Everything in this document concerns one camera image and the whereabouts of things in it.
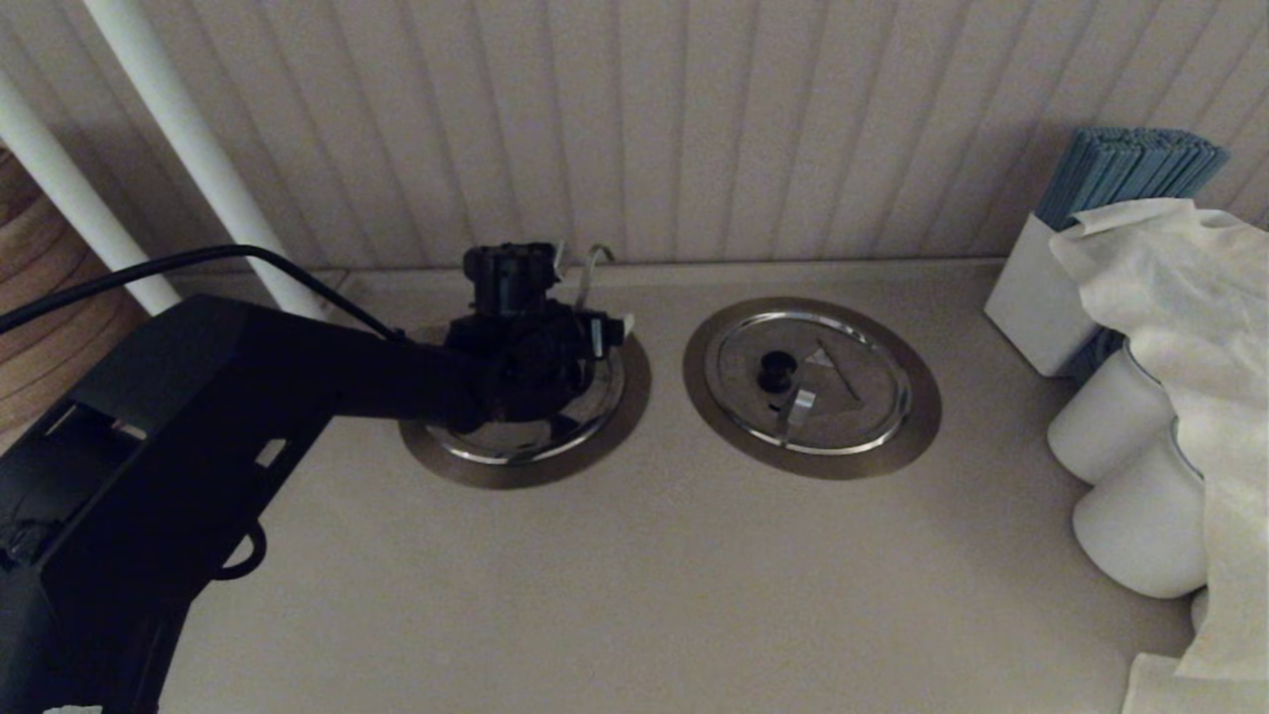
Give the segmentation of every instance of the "white pole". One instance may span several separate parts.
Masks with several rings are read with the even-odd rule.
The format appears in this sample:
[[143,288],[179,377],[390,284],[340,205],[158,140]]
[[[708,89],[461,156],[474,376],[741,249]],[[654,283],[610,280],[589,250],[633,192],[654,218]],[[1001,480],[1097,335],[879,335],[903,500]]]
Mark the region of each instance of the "white pole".
[[[3,68],[0,137],[107,268],[119,270],[147,260]],[[151,315],[180,302],[180,295],[162,275],[131,282],[127,288]]]
[[[282,241],[251,198],[242,176],[216,142],[141,8],[133,0],[86,0],[85,5],[159,128],[233,241],[286,255]],[[251,266],[283,309],[325,318],[316,297],[307,288],[268,263],[251,259]]]

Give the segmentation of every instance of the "black knob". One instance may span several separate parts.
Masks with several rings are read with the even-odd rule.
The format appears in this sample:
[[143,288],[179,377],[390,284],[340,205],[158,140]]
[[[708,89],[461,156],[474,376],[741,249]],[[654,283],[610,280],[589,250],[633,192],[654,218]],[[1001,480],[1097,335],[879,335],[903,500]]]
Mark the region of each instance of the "black knob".
[[788,351],[775,349],[763,354],[763,372],[758,374],[758,387],[769,394],[780,394],[793,387],[797,360]]

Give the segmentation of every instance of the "beadboard wall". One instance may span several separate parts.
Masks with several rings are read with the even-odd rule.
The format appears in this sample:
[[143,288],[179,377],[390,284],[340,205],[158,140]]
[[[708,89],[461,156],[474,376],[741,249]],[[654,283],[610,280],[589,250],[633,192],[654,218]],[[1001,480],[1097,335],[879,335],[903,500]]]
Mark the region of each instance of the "beadboard wall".
[[[1269,216],[1265,0],[143,0],[287,247],[453,265],[999,255],[1072,127],[1193,129]],[[152,254],[227,235],[79,0],[0,63]]]

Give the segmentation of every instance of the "countertop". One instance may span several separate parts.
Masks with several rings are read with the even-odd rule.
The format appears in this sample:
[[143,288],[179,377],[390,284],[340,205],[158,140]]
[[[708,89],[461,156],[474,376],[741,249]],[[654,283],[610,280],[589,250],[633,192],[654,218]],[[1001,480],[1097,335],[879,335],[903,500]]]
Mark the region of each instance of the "countertop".
[[[265,512],[264,566],[194,602],[164,711],[1118,711],[1137,652],[1189,644],[1188,602],[1124,590],[1075,542],[1088,487],[1044,441],[1074,388],[982,313],[999,269],[602,266],[589,304],[637,315],[652,372],[627,441],[494,492],[428,473],[396,424],[336,420]],[[470,299],[443,271],[341,289],[406,328]],[[836,302],[911,344],[942,392],[933,446],[827,482],[718,438],[684,345],[766,295]]]

